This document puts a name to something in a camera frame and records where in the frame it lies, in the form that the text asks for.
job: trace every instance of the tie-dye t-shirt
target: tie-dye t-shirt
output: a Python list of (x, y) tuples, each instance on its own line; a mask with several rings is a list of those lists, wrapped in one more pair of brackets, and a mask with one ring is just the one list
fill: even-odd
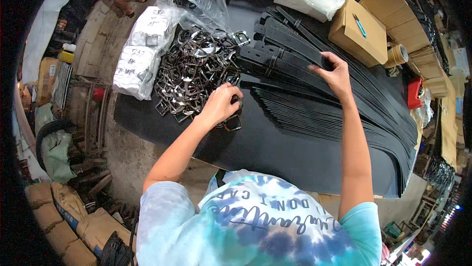
[(137, 260), (148, 265), (372, 265), (381, 261), (377, 205), (339, 222), (310, 195), (277, 177), (241, 170), (213, 177), (194, 208), (170, 181), (141, 197)]

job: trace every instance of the black tabletop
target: black tabletop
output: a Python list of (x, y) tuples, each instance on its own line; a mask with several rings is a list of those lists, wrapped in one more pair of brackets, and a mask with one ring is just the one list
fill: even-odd
[[(228, 0), (230, 26), (235, 31), (245, 30), (252, 37), (255, 20), (272, 4), (272, 0)], [(307, 17), (296, 11), (290, 12), (296, 17)], [(330, 22), (311, 19), (309, 25), (327, 37)], [(406, 107), (401, 75), (387, 78), (381, 65), (369, 70)], [(241, 80), (258, 81), (248, 75), (242, 75)], [(223, 128), (212, 130), (198, 145), (193, 156), (228, 171), (247, 169), (278, 176), (303, 190), (339, 194), (341, 144), (276, 127), (251, 96), (250, 90), (242, 88), (242, 92), (245, 95), (241, 114), (243, 128), (234, 132)], [(154, 109), (156, 99), (138, 101), (132, 96), (119, 94), (114, 118), (119, 125), (139, 137), (157, 145), (169, 146), (190, 121), (178, 124), (173, 115), (161, 117)], [(392, 160), (383, 151), (369, 148), (369, 152), (374, 194), (398, 197)]]

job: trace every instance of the packing tape roll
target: packing tape roll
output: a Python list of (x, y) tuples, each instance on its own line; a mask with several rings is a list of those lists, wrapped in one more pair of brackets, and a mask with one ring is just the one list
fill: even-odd
[(388, 60), (384, 64), (385, 68), (392, 68), (397, 65), (408, 62), (408, 53), (403, 45), (396, 45), (388, 43), (392, 48), (388, 50), (387, 57)]

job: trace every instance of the concrete floor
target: concrete floor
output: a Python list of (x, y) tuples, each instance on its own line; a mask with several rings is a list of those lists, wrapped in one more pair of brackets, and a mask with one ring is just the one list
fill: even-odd
[[(84, 47), (80, 60), (75, 60), (79, 67), (78, 74), (100, 77), (112, 82), (118, 57), (123, 44), (133, 27), (134, 21), (145, 10), (146, 5), (152, 5), (155, 0), (149, 0), (146, 4), (132, 2), (136, 16), (118, 18), (112, 10), (94, 9), (89, 19), (99, 19), (96, 22), (89, 21), (87, 31), (82, 32), (87, 39), (88, 48)], [(142, 187), (145, 177), (153, 164), (164, 152), (164, 146), (154, 145), (140, 139), (133, 133), (117, 125), (113, 119), (116, 94), (112, 94), (107, 116), (105, 144), (108, 148), (108, 168), (113, 175), (112, 191), (114, 195), (129, 204), (139, 205)], [(204, 195), (210, 177), (218, 169), (208, 163), (192, 159), (185, 171), (182, 184), (187, 188), (193, 204), (197, 204)], [(424, 191), (426, 181), (416, 175), (412, 175), (406, 192), (402, 199), (376, 199), (379, 206), (379, 219), (381, 226), (388, 222), (409, 220), (415, 212)], [(318, 195), (310, 193), (319, 200), (325, 209), (334, 217), (338, 215), (339, 197)]]

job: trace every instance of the hand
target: hand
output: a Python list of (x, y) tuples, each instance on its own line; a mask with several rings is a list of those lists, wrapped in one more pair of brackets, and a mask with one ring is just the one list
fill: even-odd
[(349, 80), (347, 63), (329, 51), (322, 51), (321, 55), (327, 57), (328, 60), (333, 63), (334, 70), (326, 71), (317, 65), (310, 65), (308, 66), (308, 69), (319, 74), (324, 78), (324, 80), (326, 80), (331, 90), (333, 90), (336, 96), (338, 96), (341, 104), (350, 101), (353, 97), (353, 93), (351, 90), (351, 81)]
[(231, 104), (233, 95), (243, 97), (243, 93), (237, 86), (232, 86), (230, 83), (221, 85), (211, 93), (202, 113), (197, 115), (194, 121), (197, 120), (211, 130), (238, 110), (239, 102)]

